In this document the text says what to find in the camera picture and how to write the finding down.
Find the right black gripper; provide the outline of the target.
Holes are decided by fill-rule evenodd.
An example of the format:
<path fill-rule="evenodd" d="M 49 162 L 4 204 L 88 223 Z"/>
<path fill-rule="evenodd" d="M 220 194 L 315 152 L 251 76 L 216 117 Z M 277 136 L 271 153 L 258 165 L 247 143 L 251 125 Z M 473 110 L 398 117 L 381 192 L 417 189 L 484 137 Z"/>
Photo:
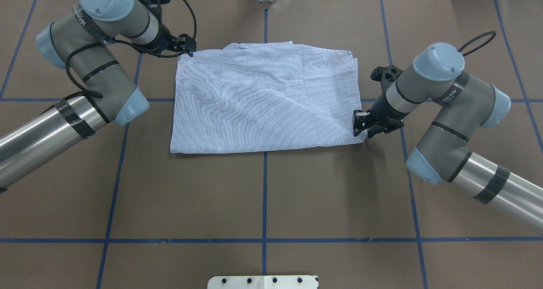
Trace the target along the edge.
<path fill-rule="evenodd" d="M 353 111 L 353 136 L 358 137 L 368 131 L 368 138 L 399 130 L 405 126 L 405 113 L 394 109 L 386 99 L 386 90 L 395 88 L 394 82 L 403 70 L 395 65 L 379 66 L 372 71 L 370 78 L 381 84 L 382 95 L 373 103 L 368 111 Z"/>

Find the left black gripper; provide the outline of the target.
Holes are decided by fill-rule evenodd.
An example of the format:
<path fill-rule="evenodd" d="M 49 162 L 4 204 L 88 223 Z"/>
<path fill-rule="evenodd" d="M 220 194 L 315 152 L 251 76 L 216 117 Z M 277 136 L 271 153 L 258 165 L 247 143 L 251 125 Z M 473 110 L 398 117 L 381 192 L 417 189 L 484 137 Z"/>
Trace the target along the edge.
<path fill-rule="evenodd" d="M 169 28 L 162 22 L 162 5 L 170 3 L 171 0 L 137 0 L 148 10 L 148 21 L 144 30 L 131 42 L 145 50 L 146 53 L 153 53 L 161 57 L 163 51 L 193 55 L 196 52 L 196 41 L 188 34 L 181 34 L 175 37 L 170 33 Z"/>

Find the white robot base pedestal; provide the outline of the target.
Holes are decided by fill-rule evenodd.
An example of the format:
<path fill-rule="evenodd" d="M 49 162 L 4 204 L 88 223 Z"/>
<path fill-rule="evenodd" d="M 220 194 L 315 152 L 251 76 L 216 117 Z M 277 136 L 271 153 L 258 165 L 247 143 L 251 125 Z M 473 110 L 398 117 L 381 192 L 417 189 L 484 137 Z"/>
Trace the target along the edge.
<path fill-rule="evenodd" d="M 210 278 L 208 289 L 318 289 L 313 275 L 241 275 Z"/>

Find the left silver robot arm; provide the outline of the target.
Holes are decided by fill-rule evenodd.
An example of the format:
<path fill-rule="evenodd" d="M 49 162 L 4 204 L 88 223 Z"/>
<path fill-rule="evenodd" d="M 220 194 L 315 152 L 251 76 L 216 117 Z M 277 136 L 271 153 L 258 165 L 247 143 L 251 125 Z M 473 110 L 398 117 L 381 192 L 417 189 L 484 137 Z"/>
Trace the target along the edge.
<path fill-rule="evenodd" d="M 110 47 L 124 44 L 157 58 L 191 56 L 196 33 L 173 36 L 162 22 L 162 5 L 170 2 L 79 0 L 36 36 L 41 55 L 63 69 L 78 91 L 1 139 L 2 193 L 105 125 L 126 125 L 149 109 Z"/>

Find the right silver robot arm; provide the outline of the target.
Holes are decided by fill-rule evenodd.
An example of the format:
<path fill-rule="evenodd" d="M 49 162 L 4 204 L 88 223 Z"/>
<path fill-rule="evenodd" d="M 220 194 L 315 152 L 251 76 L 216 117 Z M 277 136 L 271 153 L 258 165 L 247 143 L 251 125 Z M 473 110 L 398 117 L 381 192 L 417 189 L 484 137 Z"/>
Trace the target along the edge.
<path fill-rule="evenodd" d="M 511 100 L 464 65 L 454 46 L 436 42 L 405 70 L 375 68 L 371 78 L 381 83 L 382 95 L 369 110 L 353 111 L 353 134 L 371 138 L 398 130 L 407 115 L 432 100 L 441 109 L 407 158 L 407 169 L 433 185 L 455 184 L 477 202 L 541 232 L 542 188 L 467 148 L 478 128 L 492 128 L 506 117 Z"/>

